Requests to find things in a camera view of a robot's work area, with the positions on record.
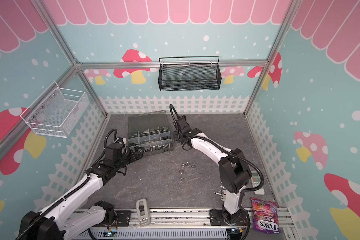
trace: wire basket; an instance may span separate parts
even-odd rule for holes
[[[34,102],[20,115],[25,123],[35,134],[65,138],[89,106],[85,92],[59,86],[30,110]]]
[[[159,58],[160,91],[219,90],[218,56]]]

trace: black mesh basket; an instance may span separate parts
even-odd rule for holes
[[[219,90],[218,56],[159,58],[160,91]]]

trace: gray tabletop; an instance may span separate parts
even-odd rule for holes
[[[187,122],[191,128],[202,130],[210,139],[218,144],[243,151],[246,159],[253,162],[264,173],[251,134],[243,114],[187,114]],[[99,156],[103,150],[103,139],[107,132],[117,128],[118,137],[127,137],[128,115],[111,115],[100,145],[96,150]],[[100,200],[115,205],[117,209],[135,208],[136,201],[141,198],[148,200],[153,208],[166,207],[211,207],[222,206],[218,192],[220,174],[218,165],[202,152],[195,149],[182,150],[180,143],[174,145],[174,150],[142,159],[127,166],[127,175],[117,174],[100,190],[92,194],[81,208],[90,208]],[[274,201],[269,182],[264,184],[264,195],[253,192],[246,193],[243,206],[251,207],[250,197]]]

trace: white mesh basket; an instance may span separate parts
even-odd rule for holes
[[[67,138],[88,105],[85,92],[57,86],[36,107],[30,110],[29,106],[20,116],[36,134]]]

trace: white picket fence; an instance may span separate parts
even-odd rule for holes
[[[75,129],[76,137],[71,137],[71,145],[66,145],[67,153],[61,154],[61,163],[55,164],[55,174],[48,175],[49,185],[41,187],[43,196],[33,201],[36,206],[35,212],[57,200],[76,182],[103,120],[103,115],[96,105],[91,104],[87,113],[88,115],[84,116],[84,122],[80,122],[80,129]]]
[[[107,110],[108,113],[115,114],[133,114],[133,113],[149,113],[154,111],[169,110],[169,104],[173,104],[176,110],[180,113],[242,113],[249,101],[250,97],[234,98],[231,96],[227,98],[223,96],[219,98],[218,96],[211,98],[210,96],[203,98],[195,98],[192,96],[188,98],[126,98],[122,97],[119,99],[115,97],[111,99],[107,97],[106,99],[100,97],[100,101]]]
[[[303,198],[298,197],[295,192],[296,185],[290,181],[291,173],[285,170],[286,163],[281,160],[281,152],[276,150],[277,143],[272,141],[273,135],[269,134],[269,127],[266,127],[266,121],[263,120],[257,102],[253,102],[247,117],[269,181],[276,189],[275,194],[279,204],[289,209],[302,240],[317,240],[319,231],[309,224],[308,219],[311,214],[302,208]]]

